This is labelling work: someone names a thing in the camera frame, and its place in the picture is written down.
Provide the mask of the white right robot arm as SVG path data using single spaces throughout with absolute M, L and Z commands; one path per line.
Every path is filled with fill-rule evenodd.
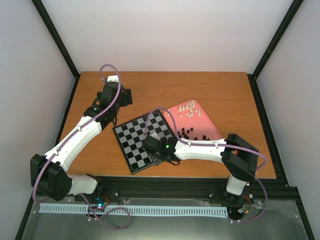
M 175 136 L 159 138 L 154 133 L 145 138 L 141 148 L 156 164 L 179 165 L 184 160 L 222 163 L 230 173 L 226 192 L 234 196 L 242 195 L 245 186 L 256 177 L 259 152 L 236 134 L 219 140 L 190 140 Z

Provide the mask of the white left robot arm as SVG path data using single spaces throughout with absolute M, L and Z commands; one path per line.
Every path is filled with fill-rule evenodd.
M 35 154 L 30 160 L 33 191 L 61 201 L 68 195 L 86 194 L 92 201 L 103 198 L 104 188 L 91 175 L 68 175 L 73 160 L 83 148 L 108 124 L 115 121 L 121 107 L 133 103 L 131 89 L 115 81 L 104 84 L 74 129 L 44 155 Z

